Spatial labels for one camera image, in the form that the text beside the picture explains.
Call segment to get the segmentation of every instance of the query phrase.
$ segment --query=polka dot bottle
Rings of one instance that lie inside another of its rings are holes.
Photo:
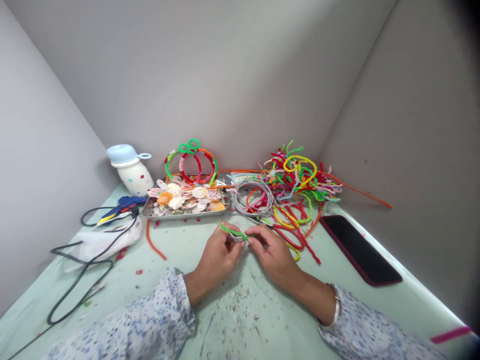
[[[130,145],[115,145],[107,150],[111,165],[118,170],[120,179],[133,196],[146,197],[156,185],[140,159],[149,159],[147,153],[137,155]]]

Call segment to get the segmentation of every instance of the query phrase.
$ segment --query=table surface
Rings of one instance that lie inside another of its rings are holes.
[[[120,185],[104,206],[115,206],[120,197],[127,195],[127,189]],[[98,220],[104,212],[96,213],[92,221]],[[317,265],[305,249],[298,262],[304,271],[324,282],[348,289],[359,300],[396,320],[405,331],[416,333],[426,341],[464,325],[340,206],[330,204],[325,214],[348,218],[398,270],[403,282],[380,288],[366,284],[321,225],[308,239],[321,265]],[[243,231],[252,225],[241,216],[226,215],[223,219]],[[105,289],[91,299],[91,305],[81,306],[16,359],[39,359],[53,343],[146,296],[167,267],[177,267],[184,273],[192,271],[216,227],[216,221],[215,216],[202,217],[200,221],[193,218],[187,222],[162,220],[156,229],[152,224],[150,237],[166,255],[167,261],[150,248],[143,230],[139,242],[128,249],[126,256],[105,278]],[[64,261],[55,258],[0,320],[0,359],[7,359],[48,328],[48,313],[77,277],[76,273],[63,272]],[[98,265],[86,272],[77,289],[58,308],[57,319],[78,302],[105,270],[103,266]],[[143,270],[142,274],[136,274],[138,269]],[[247,248],[230,279],[209,294],[195,308],[195,313],[196,331],[185,343],[180,359],[340,359],[320,337],[315,317],[267,279]],[[449,358],[460,359],[464,351],[472,349],[477,341],[474,334],[469,334],[437,348]]]

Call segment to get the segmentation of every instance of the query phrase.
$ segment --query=rectangular tray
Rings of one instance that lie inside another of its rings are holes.
[[[187,174],[188,176],[196,176],[197,174]],[[225,183],[225,178],[224,177],[217,177],[216,178],[216,183],[219,186],[225,186],[227,185]],[[209,211],[209,212],[199,212],[199,213],[191,213],[191,214],[178,214],[178,215],[169,215],[169,216],[155,216],[153,215],[153,208],[154,208],[154,203],[157,201],[156,197],[149,197],[148,200],[146,201],[145,205],[141,209],[141,215],[145,219],[149,219],[152,221],[157,221],[157,220],[180,220],[180,219],[191,219],[191,218],[202,218],[202,217],[207,217],[207,216],[216,216],[216,217],[221,217],[222,214],[226,213],[230,207],[230,194],[228,192],[224,192],[223,194],[223,200],[225,201],[225,210],[220,210],[220,211]]]

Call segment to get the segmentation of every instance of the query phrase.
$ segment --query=power cord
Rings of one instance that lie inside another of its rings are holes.
[[[82,241],[79,241],[79,242],[75,242],[75,243],[72,243],[72,244],[68,244],[68,245],[64,245],[64,246],[59,246],[59,247],[56,247],[56,248],[53,248],[52,250],[50,250],[50,252],[52,254],[55,254],[55,255],[58,255],[58,256],[62,256],[64,258],[67,258],[67,259],[70,259],[70,260],[73,260],[79,264],[82,264],[84,265],[80,274],[78,274],[78,277],[76,278],[75,282],[72,284],[72,286],[70,286],[70,288],[65,292],[65,294],[63,294],[63,296],[60,298],[60,300],[55,304],[55,306],[51,309],[50,313],[48,314],[48,317],[46,319],[46,322],[50,325],[47,329],[45,329],[44,331],[42,331],[39,335],[37,335],[34,339],[32,339],[29,343],[27,343],[24,347],[22,347],[20,350],[18,350],[15,354],[13,354],[11,357],[8,358],[8,360],[12,360],[14,357],[16,357],[18,354],[20,354],[23,350],[25,350],[27,347],[29,347],[34,341],[36,341],[37,339],[39,339],[43,334],[45,334],[48,330],[50,330],[51,328],[53,328],[56,324],[59,324],[61,323],[63,320],[65,320],[66,318],[68,318],[71,314],[73,314],[75,312],[75,310],[77,310],[80,306],[82,306],[82,304],[87,301],[88,299],[90,299],[91,297],[95,296],[99,291],[101,291],[102,289],[98,289],[97,291],[93,292],[91,294],[91,292],[94,290],[94,288],[97,286],[98,283],[100,283],[106,276],[107,274],[110,272],[110,270],[113,269],[114,267],[114,262],[112,260],[99,260],[99,261],[96,261],[99,257],[101,257],[102,255],[104,255],[116,242],[118,239],[120,239],[120,237],[125,234],[127,231],[129,231],[134,225],[135,223],[137,222],[137,217],[139,216],[139,212],[140,212],[140,207],[142,205],[136,205],[136,206],[132,206],[132,207],[128,207],[128,206],[103,206],[103,207],[96,207],[96,208],[93,208],[93,209],[90,209],[88,210],[86,213],[84,213],[82,215],[82,217],[80,218],[80,222],[83,226],[87,226],[87,227],[94,227],[95,225],[97,225],[96,223],[92,223],[92,224],[88,224],[88,223],[85,223],[84,219],[85,217],[93,212],[93,211],[97,211],[97,210],[102,210],[102,209],[128,209],[131,211],[131,216],[133,217],[133,222],[131,223],[131,225],[125,229],[119,229],[119,230],[111,230],[111,231],[106,231],[108,233],[118,233],[118,232],[121,232],[111,243],[110,245],[107,246],[107,248],[105,250],[103,250],[101,253],[99,253],[98,255],[96,255],[95,257],[93,257],[90,261],[83,261],[83,260],[80,260],[78,258],[76,258],[75,256],[72,256],[68,253],[64,253],[62,252],[61,250],[64,250],[64,249],[68,249],[68,248],[71,248],[71,247],[74,247],[74,246],[77,246],[77,245],[80,245],[82,243]],[[113,219],[111,221],[109,221],[109,223],[113,223],[117,220],[120,220],[120,219]],[[57,308],[60,306],[60,304],[67,298],[67,296],[72,292],[72,290],[75,288],[75,286],[77,286],[77,284],[80,282],[80,280],[82,279],[83,275],[85,274],[85,272],[88,270],[88,268],[91,266],[91,265],[97,265],[97,264],[109,264],[109,267],[108,269],[103,273],[102,276],[100,276],[100,278],[98,280],[96,280],[93,285],[88,289],[88,291],[85,293],[85,295],[82,296],[82,298],[80,299],[80,301],[69,311],[67,312],[64,316],[62,316],[60,319],[56,320],[56,321],[53,321],[52,320],[52,317],[55,313],[55,311],[57,310]]]

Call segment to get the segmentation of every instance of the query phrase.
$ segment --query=right hand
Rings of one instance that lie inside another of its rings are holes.
[[[265,225],[252,226],[245,234],[249,235],[249,248],[255,253],[270,280],[289,293],[304,285],[305,273],[297,265],[287,243],[280,236]]]

